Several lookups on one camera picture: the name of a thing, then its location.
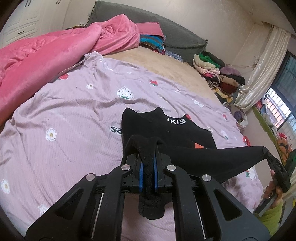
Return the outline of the green sleeve forearm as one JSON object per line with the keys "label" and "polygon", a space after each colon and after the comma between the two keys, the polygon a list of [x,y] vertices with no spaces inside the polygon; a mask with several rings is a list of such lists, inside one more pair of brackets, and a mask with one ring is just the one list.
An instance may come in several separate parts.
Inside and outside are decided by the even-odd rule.
{"label": "green sleeve forearm", "polygon": [[279,229],[280,218],[282,214],[283,201],[269,210],[267,210],[261,217],[256,216],[260,222],[268,229],[272,237]]}

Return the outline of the person's right hand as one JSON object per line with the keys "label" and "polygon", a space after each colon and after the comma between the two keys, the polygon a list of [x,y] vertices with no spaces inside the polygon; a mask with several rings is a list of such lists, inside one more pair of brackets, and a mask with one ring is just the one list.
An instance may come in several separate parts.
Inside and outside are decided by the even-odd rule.
{"label": "person's right hand", "polygon": [[275,183],[275,178],[274,178],[275,172],[273,170],[271,170],[270,174],[271,174],[272,180],[269,182],[269,185],[266,187],[263,197],[266,199],[269,199],[272,196],[273,191],[276,191],[277,198],[274,200],[274,202],[269,207],[270,209],[272,209],[282,203],[283,191],[282,191],[281,187],[276,185],[276,183]]}

